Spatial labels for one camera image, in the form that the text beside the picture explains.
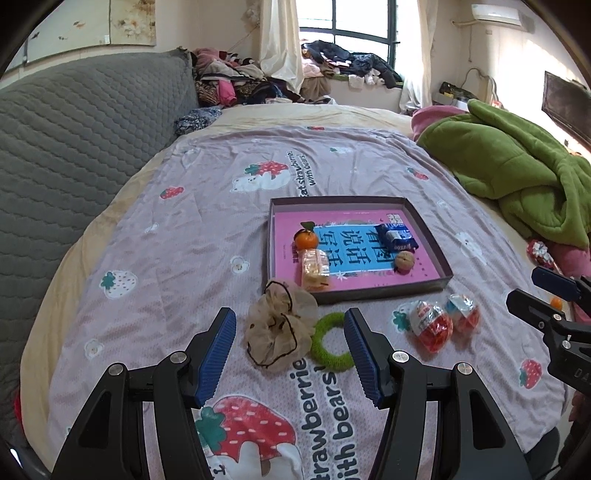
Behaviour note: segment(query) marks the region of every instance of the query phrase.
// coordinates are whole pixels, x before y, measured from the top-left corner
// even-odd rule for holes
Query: snack bag
[[[430,353],[441,350],[453,333],[453,322],[438,303],[417,302],[409,321],[411,330]]]
[[[324,290],[330,286],[329,259],[319,249],[300,250],[301,286],[307,291]]]
[[[449,295],[445,309],[460,333],[471,334],[480,322],[478,305],[465,295]]]
[[[382,245],[392,253],[404,250],[414,252],[418,248],[418,243],[404,225],[400,215],[389,215],[389,220],[391,223],[382,223],[375,227]]]

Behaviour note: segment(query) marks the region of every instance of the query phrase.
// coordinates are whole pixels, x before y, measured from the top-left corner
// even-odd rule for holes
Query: small orange ball
[[[295,247],[299,250],[311,250],[318,246],[318,235],[309,230],[302,229],[294,237]]]
[[[562,310],[562,299],[559,297],[552,297],[552,300],[550,300],[550,305],[552,305],[556,310]]]

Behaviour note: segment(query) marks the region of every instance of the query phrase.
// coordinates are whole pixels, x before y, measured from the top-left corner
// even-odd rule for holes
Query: beige mattress cover
[[[391,129],[412,137],[410,117],[386,110],[339,105],[252,105],[224,110],[210,127],[190,134],[208,137],[252,128],[277,125],[324,125]],[[21,360],[21,404],[25,434],[46,467],[53,462],[46,436],[48,391],[61,346],[75,318],[86,278],[102,256],[115,226],[160,166],[165,151],[158,153],[134,175],[109,207],[87,228],[62,260],[41,305]],[[496,224],[516,251],[526,257],[526,241],[502,218],[492,203],[484,203]]]

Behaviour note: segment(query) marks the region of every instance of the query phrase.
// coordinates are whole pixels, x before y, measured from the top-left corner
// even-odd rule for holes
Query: orange candy egg
[[[563,301],[559,297],[552,297],[552,300],[550,300],[550,305],[552,305],[556,310],[562,310]]]

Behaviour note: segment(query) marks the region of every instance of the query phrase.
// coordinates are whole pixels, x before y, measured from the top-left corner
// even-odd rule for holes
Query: blue snack package
[[[418,243],[404,225],[400,215],[388,215],[388,217],[392,223],[382,223],[375,227],[382,245],[393,253],[404,250],[414,252],[418,248]]]

